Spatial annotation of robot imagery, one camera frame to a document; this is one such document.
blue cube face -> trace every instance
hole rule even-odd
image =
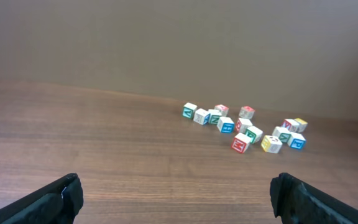
[[[204,119],[204,123],[203,124],[207,124],[208,121],[209,121],[209,116],[211,116],[210,114],[208,114],[207,116],[205,116],[205,119]]]
[[[302,149],[304,145],[305,145],[304,140],[294,139],[292,141],[292,143],[291,143],[291,148],[293,148],[293,149]]]
[[[222,126],[222,133],[232,133],[234,128],[234,124],[223,124]]]
[[[189,108],[183,108],[183,112],[182,112],[182,115],[185,117],[185,118],[188,118],[188,119],[191,119],[193,117],[193,110],[192,109],[189,109]]]

gray wall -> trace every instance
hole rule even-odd
[[[0,0],[0,78],[358,119],[358,0]]]

white cube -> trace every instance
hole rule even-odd
[[[211,115],[209,114],[208,111],[204,110],[204,109],[198,109],[196,110],[195,114],[194,114],[194,119],[193,121],[196,121],[199,124],[208,124],[209,121],[209,117]]]
[[[301,150],[305,146],[306,139],[302,134],[291,132],[291,137],[287,143],[291,148]]]
[[[194,112],[197,110],[197,105],[194,105],[193,103],[186,103],[183,106],[183,111],[181,112],[181,115],[188,119],[193,119]]]
[[[295,132],[299,127],[299,123],[296,122],[294,119],[284,119],[284,122],[281,127],[287,128],[289,131]]]
[[[263,131],[255,126],[251,126],[246,130],[246,136],[250,137],[251,143],[258,142],[263,135]]]
[[[229,108],[224,105],[216,105],[214,109],[220,111],[222,116],[227,116],[227,113],[229,112]]]
[[[272,136],[276,136],[281,142],[286,143],[291,137],[291,132],[284,127],[275,127]]]
[[[239,117],[245,119],[251,119],[254,116],[255,110],[250,106],[243,106],[240,109]]]
[[[296,131],[297,131],[298,133],[303,132],[303,131],[306,129],[308,123],[307,123],[306,121],[303,121],[303,120],[300,119],[300,118],[295,119],[295,121],[299,123],[298,130],[296,130]]]
[[[278,153],[283,146],[283,143],[276,136],[266,135],[260,145],[265,152]]]
[[[217,127],[221,133],[230,134],[233,132],[234,122],[231,120],[231,118],[222,116],[219,118]]]
[[[238,133],[245,133],[247,128],[252,126],[252,122],[250,119],[239,118],[236,123],[236,130]]]
[[[231,144],[232,149],[236,150],[237,152],[244,153],[248,146],[251,143],[251,138],[246,136],[245,134],[238,133],[234,139],[233,143]]]
[[[218,124],[219,118],[222,116],[222,113],[218,110],[209,109],[208,112],[211,114],[209,117],[210,124]]]

toy block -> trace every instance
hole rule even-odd
[[[243,106],[240,109],[239,117],[245,119],[251,119],[254,116],[255,110],[250,106]]]
[[[193,119],[194,112],[197,110],[197,105],[194,105],[193,103],[186,103],[183,106],[183,111],[181,112],[181,115],[188,119]]]
[[[291,132],[291,137],[288,140],[287,144],[297,150],[303,149],[303,146],[305,146],[306,139],[303,137],[302,134]]]
[[[276,136],[266,135],[261,146],[265,152],[278,153],[283,146],[283,143]]]
[[[221,133],[230,134],[234,129],[234,122],[231,118],[220,117],[218,124],[216,125]]]
[[[209,114],[208,111],[200,108],[196,110],[193,121],[196,121],[197,123],[204,125],[208,123],[210,116],[211,115]]]
[[[255,127],[255,126],[251,126],[249,128],[247,128],[246,130],[246,136],[250,137],[252,139],[251,143],[255,143],[255,142],[258,142],[260,140],[260,138],[262,137],[262,134],[264,132]]]
[[[247,128],[252,126],[252,122],[249,119],[239,118],[236,123],[236,130],[238,133],[245,133]]]
[[[276,136],[281,142],[286,143],[291,137],[291,132],[284,127],[275,127],[272,136]]]
[[[209,117],[209,123],[217,124],[219,118],[222,116],[222,113],[218,110],[213,110],[213,109],[209,109],[208,112],[211,114],[211,116]]]
[[[298,133],[303,132],[303,131],[306,129],[308,123],[307,123],[306,121],[303,121],[303,120],[300,119],[300,118],[295,119],[295,121],[299,123],[298,130],[296,130],[296,131],[297,131]]]
[[[227,116],[227,113],[229,112],[229,108],[224,105],[216,105],[214,109],[220,111],[222,116]]]
[[[281,127],[287,128],[289,131],[296,132],[299,127],[299,123],[296,122],[294,119],[284,119],[284,122]]]
[[[237,152],[244,153],[251,142],[251,138],[246,136],[245,134],[238,133],[234,139],[233,143],[231,144],[232,149],[236,150]]]

wood grain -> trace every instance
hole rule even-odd
[[[75,223],[280,223],[270,181],[289,172],[358,209],[358,122],[257,110],[267,134],[304,118],[308,142],[241,155],[234,134],[181,117],[184,103],[0,81],[0,208],[77,172],[85,204]]]

